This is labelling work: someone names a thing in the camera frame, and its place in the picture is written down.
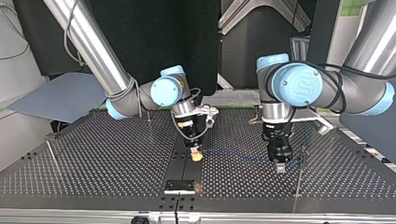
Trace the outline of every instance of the cable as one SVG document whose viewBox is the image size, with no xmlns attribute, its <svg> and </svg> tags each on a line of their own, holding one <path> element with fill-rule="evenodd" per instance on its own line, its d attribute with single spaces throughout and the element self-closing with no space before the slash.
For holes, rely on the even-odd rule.
<svg viewBox="0 0 396 224">
<path fill-rule="evenodd" d="M 285 132 L 286 128 L 289 126 L 289 124 L 291 123 L 291 121 L 294 118 L 294 115 L 296 114 L 297 111 L 297 107 L 294 106 L 293 110 L 291 112 L 290 118 L 288 119 L 288 121 L 286 123 L 283 123 L 282 128 L 280 129 L 280 132 L 277 133 L 274 137 L 272 138 L 265 138 L 265 133 L 264 133 L 264 128 L 265 128 L 265 123 L 262 124 L 262 141 L 264 142 L 270 142 L 270 141 L 274 141 L 276 140 L 280 135 L 282 135 L 283 132 Z"/>
<path fill-rule="evenodd" d="M 6 4 L 4 4 L 4 3 L 0 3 L 0 8 L 2 8 L 2 7 L 9 9 L 10 11 L 12 11 L 12 13 L 14 13 L 16 16 L 18 16 L 17 11 L 15 11 L 14 8 L 12 8 L 12 7 L 10 7 L 10 6 L 6 5 Z M 3 11 L 3 9 L 1 9 L 1 11 L 2 11 L 3 15 L 6 17 L 8 23 L 11 24 L 11 26 L 13 27 L 13 29 L 15 30 L 15 32 L 17 32 L 17 34 L 18 34 L 23 40 L 26 41 L 26 39 L 24 38 L 23 34 L 18 30 L 18 28 L 14 25 L 14 23 L 9 19 L 8 15 Z M 26 51 L 27 51 L 28 49 L 29 49 L 29 43 L 26 44 L 26 47 L 24 48 L 24 50 L 23 50 L 21 53 L 18 53 L 18 54 L 12 55 L 12 56 L 7 56 L 7 57 L 4 57 L 4 58 L 0 58 L 0 61 L 9 60 L 9 59 L 13 59 L 13 58 L 17 58 L 17 57 L 21 56 L 22 54 L 26 53 Z"/>
<path fill-rule="evenodd" d="M 172 121 L 173 121 L 173 123 L 174 123 L 174 125 L 175 125 L 177 131 L 181 134 L 181 136 L 183 136 L 185 139 L 187 139 L 187 140 L 189 140 L 189 141 L 192 141 L 192 140 L 195 140 L 195 139 L 197 139 L 197 138 L 200 138 L 200 137 L 204 136 L 204 134 L 205 134 L 205 133 L 207 132 L 207 130 L 209 129 L 209 125 L 206 124 L 205 129 L 204 129 L 203 132 L 201 132 L 200 134 L 198 134 L 198 135 L 196 135 L 196 136 L 190 138 L 190 137 L 188 137 L 186 134 L 184 134 L 184 133 L 178 128 L 177 123 L 176 123 L 176 120 L 175 120 L 175 113 L 174 113 L 172 110 L 171 110 L 171 114 L 172 114 L 172 116 L 171 116 L 171 117 L 172 117 Z"/>
<path fill-rule="evenodd" d="M 29 44 L 26 45 L 26 48 L 21 53 L 18 53 L 18 54 L 12 55 L 12 56 L 8 56 L 5 58 L 0 58 L 0 61 L 17 58 L 17 57 L 21 56 L 22 54 L 24 54 L 28 49 L 29 49 Z"/>
<path fill-rule="evenodd" d="M 74 18 L 74 10 L 76 9 L 76 6 L 78 4 L 79 0 L 75 0 L 73 6 L 70 8 L 70 16 L 67 19 L 67 25 L 66 28 L 64 29 L 64 49 L 66 50 L 67 54 L 70 56 L 70 58 L 72 58 L 74 61 L 83 64 L 83 65 L 87 65 L 86 63 L 84 63 L 82 60 L 76 58 L 71 52 L 69 47 L 67 47 L 67 34 L 69 33 L 69 29 L 70 29 L 70 24 L 72 23 L 72 20 Z"/>
<path fill-rule="evenodd" d="M 361 77 L 370 77 L 370 78 L 379 79 L 379 80 L 388 80 L 388 79 L 392 79 L 392 78 L 396 77 L 396 74 L 392 74 L 392 75 L 389 75 L 389 76 L 385 77 L 385 76 L 381 76 L 379 74 L 366 73 L 366 72 L 363 72 L 363 71 L 358 70 L 356 68 L 349 67 L 347 65 L 340 66 L 340 65 L 331 64 L 331 63 L 320 63 L 320 64 L 318 64 L 318 66 L 321 66 L 321 67 L 333 67 L 333 68 L 337 68 L 337 69 L 340 69 L 340 70 L 343 70 L 343 71 L 347 71 L 347 72 L 353 73 L 353 74 L 361 76 Z"/>
<path fill-rule="evenodd" d="M 297 8 L 298 8 L 298 0 L 296 1 L 296 5 L 294 7 L 293 11 L 293 18 L 291 19 L 291 32 L 290 32 L 290 49 L 291 49 L 291 58 L 294 60 L 294 48 L 293 48 L 293 36 L 294 36 L 294 23 L 296 19 L 296 14 L 297 14 Z"/>
<path fill-rule="evenodd" d="M 334 105 L 338 99 L 341 97 L 341 101 L 342 101 L 342 107 L 340 109 L 340 111 L 332 111 L 335 114 L 342 114 L 347 110 L 347 98 L 344 94 L 343 88 L 342 88 L 342 77 L 339 76 L 339 80 L 335 80 L 335 78 L 332 76 L 332 74 L 330 74 L 329 71 L 326 71 L 325 69 L 323 69 L 322 67 L 314 64 L 314 63 L 310 63 L 310 62 L 304 62 L 304 61 L 291 61 L 291 62 L 287 62 L 287 63 L 281 63 L 280 65 L 278 65 L 277 67 L 275 67 L 272 71 L 270 71 L 270 73 L 267 75 L 266 79 L 265 79 L 265 89 L 267 91 L 267 94 L 273 98 L 274 100 L 277 100 L 275 98 L 275 96 L 269 91 L 268 85 L 269 85 L 269 81 L 271 80 L 271 78 L 274 76 L 274 74 L 280 69 L 282 68 L 284 65 L 290 64 L 290 63 L 303 63 L 303 64 L 307 64 L 311 67 L 316 68 L 317 70 L 319 70 L 321 73 L 323 73 L 324 75 L 326 75 L 334 84 L 334 86 L 337 88 L 337 93 L 334 95 L 334 98 L 332 100 L 333 104 L 330 104 L 330 106 Z"/>
<path fill-rule="evenodd" d="M 6 8 L 8 10 L 10 10 L 12 13 L 14 13 L 15 16 L 18 17 L 18 13 L 17 11 L 13 8 L 10 7 L 9 5 L 6 5 L 4 3 L 0 3 L 0 8 Z M 1 11 L 3 12 L 3 15 L 6 17 L 6 20 L 8 21 L 8 23 L 12 26 L 12 28 L 18 33 L 18 35 L 23 39 L 26 40 L 25 37 L 23 36 L 23 34 L 20 32 L 20 30 L 17 28 L 17 26 L 9 19 L 8 15 L 6 14 L 6 12 L 4 12 L 3 9 L 1 9 Z"/>
<path fill-rule="evenodd" d="M 198 87 L 190 89 L 190 92 L 191 91 L 197 91 L 197 92 L 189 100 L 193 100 L 193 99 L 197 98 L 197 96 L 199 96 L 199 94 L 201 94 L 201 89 L 199 89 Z"/>
</svg>

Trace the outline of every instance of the white wall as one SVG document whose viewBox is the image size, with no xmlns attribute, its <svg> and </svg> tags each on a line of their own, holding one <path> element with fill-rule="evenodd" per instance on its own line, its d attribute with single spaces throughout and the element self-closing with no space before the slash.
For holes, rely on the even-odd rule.
<svg viewBox="0 0 396 224">
<path fill-rule="evenodd" d="M 0 0 L 12 6 L 11 0 Z M 12 12 L 3 9 L 21 31 L 21 26 Z M 22 52 L 27 42 L 10 26 L 0 11 L 0 58 Z M 22 56 L 0 60 L 0 170 L 9 166 L 26 152 L 44 142 L 50 133 L 50 120 L 18 114 L 5 107 L 45 84 L 40 76 L 35 58 L 30 50 Z"/>
</svg>

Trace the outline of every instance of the wire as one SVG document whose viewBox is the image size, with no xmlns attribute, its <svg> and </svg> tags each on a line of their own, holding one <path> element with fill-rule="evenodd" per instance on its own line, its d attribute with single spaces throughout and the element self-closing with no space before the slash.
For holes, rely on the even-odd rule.
<svg viewBox="0 0 396 224">
<path fill-rule="evenodd" d="M 8 10 L 10 10 L 12 13 L 14 13 L 14 15 L 15 16 L 17 16 L 18 17 L 18 13 L 17 13 L 17 11 L 13 8 L 13 7 L 11 7 L 11 6 L 9 6 L 9 5 L 6 5 L 6 4 L 4 4 L 4 3 L 0 3 L 0 8 L 6 8 L 6 9 L 8 9 Z M 23 39 L 23 40 L 25 40 L 25 37 L 23 36 L 23 34 L 20 32 L 20 30 L 17 28 L 17 26 L 9 19 L 9 17 L 8 17 L 8 15 L 6 14 L 6 12 L 3 10 L 3 9 L 1 9 L 1 11 L 3 12 L 3 15 L 6 17 L 6 20 L 8 21 L 8 23 L 12 26 L 12 28 L 18 33 L 18 35 Z"/>
<path fill-rule="evenodd" d="M 305 63 L 311 67 L 318 69 L 320 72 L 322 72 L 324 75 L 326 75 L 332 81 L 332 83 L 335 85 L 335 87 L 337 88 L 337 93 L 335 94 L 334 99 L 336 99 L 336 101 L 338 101 L 338 98 L 341 97 L 341 102 L 342 102 L 342 107 L 341 107 L 340 111 L 336 112 L 336 111 L 332 110 L 332 112 L 335 114 L 342 114 L 342 113 L 346 112 L 347 98 L 346 98 L 346 95 L 344 94 L 343 87 L 342 87 L 343 86 L 342 77 L 338 76 L 339 74 L 337 76 L 339 77 L 340 80 L 337 81 L 332 76 L 332 74 L 330 74 L 329 71 L 326 71 L 324 68 L 320 67 L 317 64 L 310 63 L 310 62 L 302 62 L 302 61 L 295 61 L 293 63 Z"/>
<path fill-rule="evenodd" d="M 24 54 L 28 49 L 29 49 L 29 44 L 26 45 L 26 48 L 21 53 L 18 53 L 18 54 L 12 55 L 12 56 L 7 56 L 5 58 L 0 58 L 0 61 L 13 59 L 13 58 L 18 58 L 19 56 Z"/>
<path fill-rule="evenodd" d="M 201 94 L 201 89 L 199 89 L 197 87 L 190 89 L 190 91 L 197 91 L 197 92 L 189 100 L 193 100 L 193 99 L 197 98 L 197 96 L 199 96 L 199 94 Z"/>
<path fill-rule="evenodd" d="M 294 7 L 293 11 L 293 18 L 291 19 L 291 32 L 290 32 L 290 50 L 291 50 L 291 58 L 294 60 L 294 48 L 293 48 L 293 36 L 294 36 L 294 23 L 296 20 L 296 14 L 297 14 L 297 8 L 298 8 L 298 0 L 296 1 L 296 5 Z"/>
<path fill-rule="evenodd" d="M 79 0 L 75 0 L 73 6 L 70 8 L 70 15 L 69 18 L 67 19 L 67 25 L 66 28 L 64 29 L 64 49 L 66 50 L 67 54 L 72 58 L 74 61 L 76 61 L 79 64 L 87 65 L 84 63 L 82 60 L 76 58 L 71 52 L 69 47 L 67 46 L 67 34 L 69 33 L 70 29 L 70 24 L 72 23 L 72 20 L 74 18 L 74 10 L 76 9 L 76 6 L 78 4 Z"/>
<path fill-rule="evenodd" d="M 291 112 L 290 118 L 288 119 L 288 121 L 286 123 L 283 123 L 282 128 L 280 129 L 280 132 L 277 133 L 274 137 L 272 138 L 265 138 L 265 133 L 264 133 L 264 128 L 265 128 L 265 123 L 262 124 L 262 141 L 264 142 L 270 142 L 270 141 L 274 141 L 276 140 L 280 135 L 282 135 L 283 132 L 285 132 L 286 128 L 289 126 L 289 124 L 291 123 L 291 121 L 294 118 L 294 115 L 296 114 L 297 111 L 297 107 L 294 106 L 293 110 Z"/>
<path fill-rule="evenodd" d="M 189 140 L 189 141 L 192 141 L 192 140 L 195 140 L 195 139 L 197 139 L 197 138 L 200 138 L 200 137 L 204 136 L 204 134 L 205 134 L 205 133 L 207 132 L 207 130 L 209 129 L 209 125 L 206 124 L 205 129 L 204 129 L 203 132 L 201 132 L 200 134 L 198 134 L 198 135 L 196 135 L 196 136 L 194 136 L 194 137 L 188 137 L 186 134 L 184 134 L 184 133 L 178 128 L 177 123 L 176 123 L 176 120 L 175 120 L 175 113 L 174 113 L 172 110 L 171 110 L 171 114 L 172 114 L 172 116 L 171 116 L 171 117 L 172 117 L 172 121 L 173 121 L 173 123 L 174 123 L 174 125 L 175 125 L 177 131 L 181 134 L 181 136 L 183 136 L 185 139 L 187 139 L 187 140 Z"/>
<path fill-rule="evenodd" d="M 12 13 L 14 13 L 15 16 L 18 16 L 17 11 L 15 11 L 15 9 L 14 9 L 13 7 L 10 7 L 10 6 L 8 6 L 8 5 L 4 4 L 4 3 L 0 3 L 0 8 L 2 8 L 2 7 L 7 8 L 8 10 L 12 11 Z M 25 39 L 25 37 L 23 36 L 23 34 L 18 30 L 18 28 L 14 25 L 14 23 L 9 19 L 8 15 L 4 12 L 4 10 L 1 9 L 1 11 L 2 11 L 2 14 L 6 17 L 8 23 L 11 24 L 11 26 L 13 27 L 13 29 L 15 30 L 15 32 L 17 32 L 17 34 L 18 34 L 23 40 L 26 41 L 26 39 Z M 17 54 L 12 55 L 12 56 L 7 56 L 7 57 L 4 57 L 4 58 L 0 58 L 0 61 L 9 60 L 9 59 L 13 59 L 13 58 L 17 58 L 17 57 L 21 56 L 22 54 L 26 53 L 26 51 L 27 51 L 28 49 L 29 49 L 29 43 L 26 44 L 26 47 L 24 48 L 24 50 L 23 50 L 22 52 L 17 53 Z"/>
<path fill-rule="evenodd" d="M 343 71 L 347 71 L 347 72 L 353 73 L 353 74 L 361 76 L 361 77 L 369 77 L 369 78 L 379 79 L 379 80 L 389 80 L 389 79 L 392 79 L 392 78 L 396 78 L 396 74 L 392 74 L 392 75 L 389 75 L 389 76 L 381 76 L 379 74 L 366 73 L 366 72 L 363 72 L 363 71 L 358 70 L 356 68 L 349 67 L 347 65 L 340 66 L 340 65 L 331 64 L 331 63 L 320 63 L 320 64 L 318 64 L 318 66 L 321 66 L 321 67 L 333 67 L 333 68 L 337 68 L 337 69 L 340 69 L 340 70 L 343 70 Z"/>
</svg>

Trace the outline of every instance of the end effector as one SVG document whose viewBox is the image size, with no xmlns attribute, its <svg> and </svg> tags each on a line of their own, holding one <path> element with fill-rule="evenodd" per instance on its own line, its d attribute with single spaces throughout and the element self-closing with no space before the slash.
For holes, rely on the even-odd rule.
<svg viewBox="0 0 396 224">
<path fill-rule="evenodd" d="M 302 114 L 319 118 L 309 106 L 375 116 L 384 113 L 393 102 L 393 86 L 385 79 L 362 77 L 345 71 L 340 74 L 312 63 L 290 62 L 287 54 L 260 57 L 257 75 L 262 139 L 268 142 L 269 159 L 275 162 L 284 163 L 292 159 L 289 143 L 292 123 L 312 120 Z"/>
<path fill-rule="evenodd" d="M 151 87 L 151 97 L 157 105 L 171 106 L 172 120 L 184 138 L 193 161 L 202 159 L 202 137 L 213 127 L 219 111 L 210 105 L 199 105 L 196 97 L 201 90 L 190 89 L 183 67 L 180 65 L 161 71 L 161 77 Z M 206 115 L 205 128 L 199 129 L 198 117 Z"/>
</svg>

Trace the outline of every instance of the metal rod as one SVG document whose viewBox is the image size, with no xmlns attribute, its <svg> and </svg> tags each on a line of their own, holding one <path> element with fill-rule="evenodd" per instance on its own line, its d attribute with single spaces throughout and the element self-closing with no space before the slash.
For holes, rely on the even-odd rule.
<svg viewBox="0 0 396 224">
<path fill-rule="evenodd" d="M 369 16 L 345 65 L 389 76 L 396 72 L 396 1 L 376 1 Z"/>
<path fill-rule="evenodd" d="M 75 1 L 78 0 L 44 0 L 64 29 Z M 84 1 L 78 1 L 72 18 L 69 37 L 107 95 L 125 90 L 132 77 L 125 72 Z"/>
</svg>

